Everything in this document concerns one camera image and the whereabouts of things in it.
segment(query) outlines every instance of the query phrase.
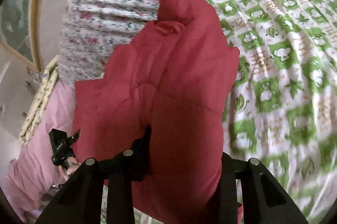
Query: green checkered blanket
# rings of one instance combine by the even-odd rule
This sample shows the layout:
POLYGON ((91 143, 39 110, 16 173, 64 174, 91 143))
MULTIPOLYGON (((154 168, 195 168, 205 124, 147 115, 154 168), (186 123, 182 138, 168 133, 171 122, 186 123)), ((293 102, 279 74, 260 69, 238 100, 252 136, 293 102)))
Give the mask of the green checkered blanket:
POLYGON ((316 223, 337 196, 337 2, 209 3, 240 50, 224 151, 262 160, 316 223))

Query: hand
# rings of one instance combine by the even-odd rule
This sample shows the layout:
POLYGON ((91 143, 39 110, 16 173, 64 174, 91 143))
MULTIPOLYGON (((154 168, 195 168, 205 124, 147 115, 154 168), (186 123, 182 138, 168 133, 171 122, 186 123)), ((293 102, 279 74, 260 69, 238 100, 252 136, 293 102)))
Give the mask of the hand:
POLYGON ((63 178, 65 179, 65 181, 67 181, 69 179, 69 176, 71 174, 73 174, 78 169, 78 167, 80 167, 80 163, 77 161, 76 158, 74 158, 74 157, 68 157, 67 160, 68 160, 68 162, 73 163, 73 165, 71 165, 67 169, 67 171, 62 166, 58 166, 59 172, 63 176, 63 178))

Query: pink fabric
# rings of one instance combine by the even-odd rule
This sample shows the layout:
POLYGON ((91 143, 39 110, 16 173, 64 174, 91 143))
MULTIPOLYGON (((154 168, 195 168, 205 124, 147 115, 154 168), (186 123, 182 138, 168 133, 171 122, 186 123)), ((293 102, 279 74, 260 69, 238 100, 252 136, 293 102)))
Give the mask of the pink fabric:
POLYGON ((26 221, 24 212, 40 207, 43 194, 53 184, 64 183, 57 167, 52 164, 51 129, 71 132, 75 110, 75 91, 58 80, 29 143, 22 147, 17 160, 11 162, 4 179, 4 192, 18 216, 26 221))
POLYGON ((113 158, 150 124, 150 172, 132 184, 134 206, 165 224, 211 223, 238 63, 213 7, 160 0, 158 22, 116 48, 103 79, 75 83, 77 158, 113 158))

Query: red fabric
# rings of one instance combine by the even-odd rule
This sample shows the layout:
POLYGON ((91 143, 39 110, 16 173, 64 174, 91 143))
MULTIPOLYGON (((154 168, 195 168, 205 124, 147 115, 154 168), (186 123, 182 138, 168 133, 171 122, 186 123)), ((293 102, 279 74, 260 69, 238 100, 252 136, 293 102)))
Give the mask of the red fabric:
POLYGON ((238 63, 213 7, 160 0, 158 21, 116 48, 103 79, 75 84, 76 156, 112 158, 150 124, 150 173, 132 184, 134 207, 165 224, 210 223, 238 63))

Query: pink blanket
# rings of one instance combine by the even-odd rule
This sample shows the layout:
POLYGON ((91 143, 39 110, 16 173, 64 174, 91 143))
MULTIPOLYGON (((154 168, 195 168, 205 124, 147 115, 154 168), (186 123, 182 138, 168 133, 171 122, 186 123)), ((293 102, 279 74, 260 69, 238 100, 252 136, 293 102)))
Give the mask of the pink blanket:
POLYGON ((41 197, 54 184, 64 183, 52 164, 51 129, 71 132, 75 110, 75 91, 58 80, 43 118, 30 142, 23 146, 19 158, 13 160, 4 179, 4 193, 18 216, 25 222, 24 212, 40 207, 41 197))

